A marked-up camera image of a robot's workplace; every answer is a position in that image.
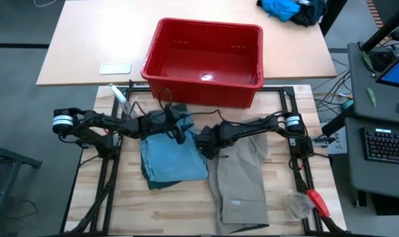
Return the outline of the red-handled clamp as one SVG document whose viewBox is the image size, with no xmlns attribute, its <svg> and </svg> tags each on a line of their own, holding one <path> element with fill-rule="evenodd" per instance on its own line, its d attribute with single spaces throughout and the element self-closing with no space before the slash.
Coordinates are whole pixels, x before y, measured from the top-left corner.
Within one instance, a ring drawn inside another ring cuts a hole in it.
<svg viewBox="0 0 399 237">
<path fill-rule="evenodd" d="M 325 224 L 330 232 L 345 232 L 345 230 L 342 230 L 331 219 L 329 209 L 326 203 L 324 202 L 322 196 L 316 190 L 309 189 L 306 194 L 316 208 L 318 216 L 321 218 L 322 222 Z"/>
</svg>

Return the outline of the red plastic laundry bin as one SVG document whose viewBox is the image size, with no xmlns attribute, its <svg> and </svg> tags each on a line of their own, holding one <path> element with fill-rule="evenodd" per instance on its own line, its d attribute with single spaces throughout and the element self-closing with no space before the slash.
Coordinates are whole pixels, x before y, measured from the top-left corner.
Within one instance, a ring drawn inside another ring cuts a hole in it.
<svg viewBox="0 0 399 237">
<path fill-rule="evenodd" d="M 248 108 L 264 84 L 263 29 L 255 24 L 163 18 L 140 71 L 153 96 Z"/>
</svg>

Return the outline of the dark navy garment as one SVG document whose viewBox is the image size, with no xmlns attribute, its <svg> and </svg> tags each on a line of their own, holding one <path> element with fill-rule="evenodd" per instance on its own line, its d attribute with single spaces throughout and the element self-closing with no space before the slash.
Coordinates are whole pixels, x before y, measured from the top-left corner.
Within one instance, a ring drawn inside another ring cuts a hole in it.
<svg viewBox="0 0 399 237">
<path fill-rule="evenodd" d="M 327 13 L 325 0 L 293 0 L 299 4 L 300 10 L 290 18 L 290 21 L 300 26 L 313 26 Z"/>
</svg>

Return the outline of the dark green button shirt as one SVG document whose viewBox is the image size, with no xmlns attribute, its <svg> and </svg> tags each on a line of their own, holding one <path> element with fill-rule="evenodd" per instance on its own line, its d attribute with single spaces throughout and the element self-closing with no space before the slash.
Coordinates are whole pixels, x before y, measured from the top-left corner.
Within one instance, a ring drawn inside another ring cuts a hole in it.
<svg viewBox="0 0 399 237">
<path fill-rule="evenodd" d="M 180 181 L 175 181 L 175 182 L 155 182 L 155 181 L 151 181 L 148 173 L 147 173 L 147 166 L 144 162 L 145 158 L 147 157 L 147 141 L 146 139 L 141 139 L 140 142 L 140 149 L 141 149 L 141 172 L 142 172 L 142 176 L 145 178 L 146 182 L 147 182 L 147 186 L 149 190 L 162 190 L 164 188 L 168 188 L 171 186 L 174 186 L 175 184 L 180 183 Z"/>
</svg>

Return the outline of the light blue shirt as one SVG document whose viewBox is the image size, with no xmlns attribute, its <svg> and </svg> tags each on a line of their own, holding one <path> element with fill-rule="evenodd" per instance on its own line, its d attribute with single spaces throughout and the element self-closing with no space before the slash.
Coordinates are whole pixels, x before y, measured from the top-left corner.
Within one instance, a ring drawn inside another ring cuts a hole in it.
<svg viewBox="0 0 399 237">
<path fill-rule="evenodd" d="M 192 118 L 182 119 L 177 126 L 186 137 L 182 144 L 166 134 L 148 136 L 140 142 L 141 170 L 153 183 L 205 180 L 208 170 L 205 157 L 200 155 L 194 141 Z"/>
</svg>

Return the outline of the black aluminium table frame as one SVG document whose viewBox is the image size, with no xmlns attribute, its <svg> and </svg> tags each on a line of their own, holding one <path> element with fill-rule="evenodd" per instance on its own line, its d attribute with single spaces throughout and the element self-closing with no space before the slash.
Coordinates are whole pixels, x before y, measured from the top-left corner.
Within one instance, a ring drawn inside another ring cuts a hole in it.
<svg viewBox="0 0 399 237">
<path fill-rule="evenodd" d="M 251 119 L 275 111 L 301 113 L 309 135 L 320 131 L 317 111 L 308 85 L 266 86 L 249 109 L 189 105 L 197 127 L 212 126 L 221 118 Z M 116 159 L 99 159 L 93 148 L 81 156 L 60 237 L 144 237 L 148 235 L 212 236 L 215 206 L 206 180 L 188 181 L 162 190 L 149 190 L 141 173 L 138 140 L 108 132 L 117 146 Z M 329 230 L 312 213 L 294 219 L 284 208 L 284 197 L 296 191 L 296 177 L 289 167 L 290 143 L 275 133 L 268 134 L 269 154 L 263 163 L 269 226 L 253 230 L 256 235 L 328 234 Z"/>
</svg>

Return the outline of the orange striped panel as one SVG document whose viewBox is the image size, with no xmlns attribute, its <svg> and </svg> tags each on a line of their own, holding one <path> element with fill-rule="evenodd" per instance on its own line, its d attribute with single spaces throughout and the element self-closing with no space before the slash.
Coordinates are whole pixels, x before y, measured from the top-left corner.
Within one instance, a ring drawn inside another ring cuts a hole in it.
<svg viewBox="0 0 399 237">
<path fill-rule="evenodd" d="M 378 28 L 382 28 L 384 24 L 383 24 L 383 21 L 381 20 L 378 10 L 375 7 L 373 0 L 365 0 L 365 2 L 367 3 L 367 6 L 369 7 L 369 11 L 375 21 L 375 24 L 377 25 Z"/>
</svg>

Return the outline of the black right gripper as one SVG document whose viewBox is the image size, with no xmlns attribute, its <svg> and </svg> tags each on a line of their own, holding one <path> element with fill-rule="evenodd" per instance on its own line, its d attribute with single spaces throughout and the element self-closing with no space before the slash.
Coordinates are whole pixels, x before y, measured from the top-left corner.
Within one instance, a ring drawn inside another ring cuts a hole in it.
<svg viewBox="0 0 399 237">
<path fill-rule="evenodd" d="M 200 153 L 205 158 L 212 160 L 221 149 L 234 145 L 236 142 L 235 131 L 235 125 L 222 122 L 214 127 L 204 127 L 199 135 L 194 136 L 194 141 Z"/>
</svg>

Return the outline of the beige khaki garment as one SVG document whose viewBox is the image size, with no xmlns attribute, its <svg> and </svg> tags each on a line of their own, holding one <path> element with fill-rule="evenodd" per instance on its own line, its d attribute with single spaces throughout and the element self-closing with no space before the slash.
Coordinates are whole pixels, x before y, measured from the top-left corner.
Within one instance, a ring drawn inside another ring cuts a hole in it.
<svg viewBox="0 0 399 237">
<path fill-rule="evenodd" d="M 268 155 L 266 134 L 239 139 L 207 161 L 216 208 L 216 233 L 232 234 L 237 224 L 269 224 L 262 164 Z"/>
</svg>

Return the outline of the grey desk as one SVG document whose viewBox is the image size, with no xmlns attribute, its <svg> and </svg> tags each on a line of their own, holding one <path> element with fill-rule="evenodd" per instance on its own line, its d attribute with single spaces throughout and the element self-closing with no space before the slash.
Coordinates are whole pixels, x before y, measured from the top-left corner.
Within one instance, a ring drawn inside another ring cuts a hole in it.
<svg viewBox="0 0 399 237">
<path fill-rule="evenodd" d="M 352 186 L 357 190 L 399 198 L 399 164 L 365 159 L 363 140 L 360 134 L 360 129 L 363 127 L 399 130 L 399 124 L 351 117 L 345 120 Z"/>
<path fill-rule="evenodd" d="M 364 65 L 362 51 L 357 43 L 348 44 L 348 59 L 355 116 L 399 123 L 399 113 L 396 112 L 396 105 L 399 103 L 399 88 L 376 83 L 372 72 Z M 367 88 L 371 88 L 375 94 L 376 109 L 371 104 Z"/>
</svg>

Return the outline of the white paper label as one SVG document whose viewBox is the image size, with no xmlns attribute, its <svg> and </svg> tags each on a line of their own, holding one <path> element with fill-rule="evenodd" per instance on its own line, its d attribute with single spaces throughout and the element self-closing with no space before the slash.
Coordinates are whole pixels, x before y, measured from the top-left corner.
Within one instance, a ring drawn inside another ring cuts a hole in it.
<svg viewBox="0 0 399 237">
<path fill-rule="evenodd" d="M 348 152 L 345 127 L 333 133 L 331 138 L 334 138 L 334 141 L 328 146 L 329 155 L 346 154 Z"/>
</svg>

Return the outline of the bright blue garment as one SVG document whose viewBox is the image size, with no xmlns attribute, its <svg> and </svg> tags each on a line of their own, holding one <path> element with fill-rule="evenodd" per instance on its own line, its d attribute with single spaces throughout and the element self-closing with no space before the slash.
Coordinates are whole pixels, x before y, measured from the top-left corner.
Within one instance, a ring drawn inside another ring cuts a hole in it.
<svg viewBox="0 0 399 237">
<path fill-rule="evenodd" d="M 301 6 L 292 0 L 257 0 L 256 4 L 269 16 L 277 17 L 281 22 L 288 22 L 301 9 Z"/>
</svg>

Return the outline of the black backlit keyboard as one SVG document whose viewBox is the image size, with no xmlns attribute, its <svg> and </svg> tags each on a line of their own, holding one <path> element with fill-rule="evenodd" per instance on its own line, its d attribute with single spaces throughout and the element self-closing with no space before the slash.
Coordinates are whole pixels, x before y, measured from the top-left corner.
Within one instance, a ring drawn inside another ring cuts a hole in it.
<svg viewBox="0 0 399 237">
<path fill-rule="evenodd" d="M 366 160 L 399 164 L 399 130 L 362 127 L 359 132 Z"/>
</svg>

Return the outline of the black monitor pole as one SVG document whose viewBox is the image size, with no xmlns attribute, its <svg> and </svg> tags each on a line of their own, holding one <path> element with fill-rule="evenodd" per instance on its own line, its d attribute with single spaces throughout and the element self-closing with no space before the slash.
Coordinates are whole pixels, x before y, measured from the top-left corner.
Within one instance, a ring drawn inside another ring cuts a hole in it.
<svg viewBox="0 0 399 237">
<path fill-rule="evenodd" d="M 375 32 L 364 44 L 361 44 L 359 48 L 364 52 L 369 52 L 397 27 L 399 27 L 399 11 L 397 11 L 394 16 L 392 16 L 383 27 Z"/>
</svg>

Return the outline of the beige wooden table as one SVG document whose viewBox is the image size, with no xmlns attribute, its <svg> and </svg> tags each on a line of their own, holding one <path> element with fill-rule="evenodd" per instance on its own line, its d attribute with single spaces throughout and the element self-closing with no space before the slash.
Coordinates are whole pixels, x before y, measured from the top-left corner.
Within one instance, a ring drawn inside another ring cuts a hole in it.
<svg viewBox="0 0 399 237">
<path fill-rule="evenodd" d="M 281 22 L 256 0 L 72 0 L 63 6 L 37 85 L 142 82 L 141 67 L 162 18 L 260 26 L 268 80 L 336 76 L 320 27 Z M 101 75 L 102 63 L 131 63 L 132 70 Z"/>
</svg>

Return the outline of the grey metal stand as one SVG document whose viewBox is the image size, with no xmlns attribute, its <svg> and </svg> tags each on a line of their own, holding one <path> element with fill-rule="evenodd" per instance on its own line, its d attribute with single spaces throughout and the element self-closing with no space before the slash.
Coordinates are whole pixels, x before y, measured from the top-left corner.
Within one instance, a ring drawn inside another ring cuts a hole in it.
<svg viewBox="0 0 399 237">
<path fill-rule="evenodd" d="M 0 220 L 22 165 L 39 169 L 42 162 L 0 147 Z"/>
</svg>

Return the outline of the clear plastic water bottle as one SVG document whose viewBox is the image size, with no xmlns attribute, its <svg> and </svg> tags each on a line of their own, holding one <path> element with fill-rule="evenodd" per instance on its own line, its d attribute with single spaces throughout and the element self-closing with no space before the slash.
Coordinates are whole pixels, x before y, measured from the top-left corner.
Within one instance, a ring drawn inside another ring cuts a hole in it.
<svg viewBox="0 0 399 237">
<path fill-rule="evenodd" d="M 138 114 L 134 110 L 133 106 L 129 103 L 129 100 L 126 98 L 124 93 L 114 84 L 109 84 L 110 89 L 115 95 L 115 99 L 118 101 L 122 112 L 129 118 L 135 119 L 138 117 Z"/>
</svg>

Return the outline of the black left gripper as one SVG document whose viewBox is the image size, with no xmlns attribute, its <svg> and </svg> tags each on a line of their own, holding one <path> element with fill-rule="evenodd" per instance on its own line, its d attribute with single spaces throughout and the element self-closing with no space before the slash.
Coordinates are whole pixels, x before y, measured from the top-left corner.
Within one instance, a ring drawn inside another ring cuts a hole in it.
<svg viewBox="0 0 399 237">
<path fill-rule="evenodd" d="M 166 105 L 162 111 L 151 111 L 141 119 L 141 139 L 156 134 L 166 134 L 175 139 L 177 144 L 183 144 L 186 136 L 178 122 L 187 116 L 185 104 Z"/>
</svg>

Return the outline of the crumpled clear plastic bag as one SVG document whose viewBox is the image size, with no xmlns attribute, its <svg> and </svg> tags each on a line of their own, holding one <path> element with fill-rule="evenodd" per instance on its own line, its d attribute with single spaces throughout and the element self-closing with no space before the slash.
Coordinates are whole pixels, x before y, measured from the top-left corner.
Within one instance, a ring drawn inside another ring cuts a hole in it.
<svg viewBox="0 0 399 237">
<path fill-rule="evenodd" d="M 287 194 L 284 198 L 284 206 L 295 219 L 308 218 L 315 208 L 308 195 L 298 192 Z"/>
</svg>

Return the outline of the green leaf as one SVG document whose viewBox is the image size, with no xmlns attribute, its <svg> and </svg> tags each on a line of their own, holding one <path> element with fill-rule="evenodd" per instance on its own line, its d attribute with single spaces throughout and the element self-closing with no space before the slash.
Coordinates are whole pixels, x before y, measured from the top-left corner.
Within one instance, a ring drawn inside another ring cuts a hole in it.
<svg viewBox="0 0 399 237">
<path fill-rule="evenodd" d="M 363 61 L 364 61 L 364 64 L 365 64 L 365 66 L 371 71 L 371 72 L 373 72 L 374 70 L 373 70 L 373 65 L 372 65 L 372 63 L 371 63 L 371 59 L 370 59 L 370 57 L 369 57 L 369 55 L 366 53 L 366 52 L 362 52 L 362 56 L 363 56 Z"/>
<path fill-rule="evenodd" d="M 375 94 L 374 94 L 373 90 L 371 88 L 367 88 L 366 91 L 367 91 L 367 94 L 368 94 L 368 96 L 369 96 L 369 98 L 371 100 L 371 104 L 372 104 L 373 108 L 376 109 L 377 108 L 377 101 L 376 101 L 376 97 L 375 97 Z"/>
</svg>

